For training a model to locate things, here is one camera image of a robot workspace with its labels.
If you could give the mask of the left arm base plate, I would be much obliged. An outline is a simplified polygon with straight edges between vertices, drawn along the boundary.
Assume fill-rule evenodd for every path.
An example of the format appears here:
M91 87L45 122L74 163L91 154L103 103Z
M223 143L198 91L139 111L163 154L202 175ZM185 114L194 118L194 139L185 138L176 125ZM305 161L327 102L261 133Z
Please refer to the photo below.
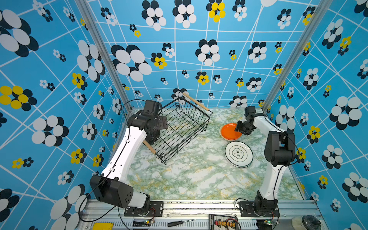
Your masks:
M162 217L163 216L163 201L151 201L148 212L145 213L135 207L127 207L124 211L125 217Z

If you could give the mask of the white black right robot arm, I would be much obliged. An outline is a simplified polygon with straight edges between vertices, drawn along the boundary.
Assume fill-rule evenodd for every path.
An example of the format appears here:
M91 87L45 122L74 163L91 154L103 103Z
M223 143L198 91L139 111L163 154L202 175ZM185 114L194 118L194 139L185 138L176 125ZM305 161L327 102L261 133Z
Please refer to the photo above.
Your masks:
M250 135L256 129L266 137L264 156L267 169L263 183L254 200L254 211L259 216L278 209L278 190L287 168L295 160L295 135L273 124L266 114L256 112L254 106L244 109L244 121L238 121L235 131Z

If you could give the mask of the orange plate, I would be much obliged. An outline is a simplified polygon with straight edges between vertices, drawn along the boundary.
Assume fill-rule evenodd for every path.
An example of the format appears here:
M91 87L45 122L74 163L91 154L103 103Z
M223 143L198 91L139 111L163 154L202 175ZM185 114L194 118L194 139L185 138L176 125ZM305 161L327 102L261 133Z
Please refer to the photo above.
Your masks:
M229 123L223 125L220 130L220 136L227 141L234 141L242 136L242 133L235 131L236 123Z

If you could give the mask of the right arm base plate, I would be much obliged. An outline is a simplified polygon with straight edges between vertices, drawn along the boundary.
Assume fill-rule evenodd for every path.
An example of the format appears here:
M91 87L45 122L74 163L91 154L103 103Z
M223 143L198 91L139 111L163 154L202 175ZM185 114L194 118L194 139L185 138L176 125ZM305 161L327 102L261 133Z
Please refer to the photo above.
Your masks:
M242 217L277 218L280 217L279 209L270 207L257 207L254 202L238 201L237 208Z

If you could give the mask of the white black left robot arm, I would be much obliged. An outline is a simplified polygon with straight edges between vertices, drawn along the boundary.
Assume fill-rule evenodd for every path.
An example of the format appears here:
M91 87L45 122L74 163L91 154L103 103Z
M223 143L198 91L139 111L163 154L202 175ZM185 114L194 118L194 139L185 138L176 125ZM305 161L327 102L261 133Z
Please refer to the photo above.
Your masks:
M127 176L140 146L146 145L155 154L152 144L160 137L160 131L167 128L162 104L156 101L146 100L144 108L129 117L124 137L111 161L100 175L94 175L90 180L98 201L119 208L133 207L148 212L150 196L128 185Z

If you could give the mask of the white plate green rim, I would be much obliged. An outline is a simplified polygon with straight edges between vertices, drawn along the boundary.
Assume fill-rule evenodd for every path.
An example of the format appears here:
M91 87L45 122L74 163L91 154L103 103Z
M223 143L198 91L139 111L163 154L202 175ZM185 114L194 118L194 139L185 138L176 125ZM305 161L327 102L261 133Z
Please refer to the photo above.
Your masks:
M233 141L225 147L225 157L231 165L238 168L246 168L252 164L254 154L245 143Z

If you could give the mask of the black wire dish rack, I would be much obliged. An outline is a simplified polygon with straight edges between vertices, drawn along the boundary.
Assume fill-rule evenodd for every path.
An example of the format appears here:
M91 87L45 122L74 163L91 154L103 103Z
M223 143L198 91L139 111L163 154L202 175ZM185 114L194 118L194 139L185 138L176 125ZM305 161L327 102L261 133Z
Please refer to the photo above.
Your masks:
M159 139L150 145L152 153L163 164L206 131L212 112L188 92L178 92L156 117L167 116L168 128L160 130Z

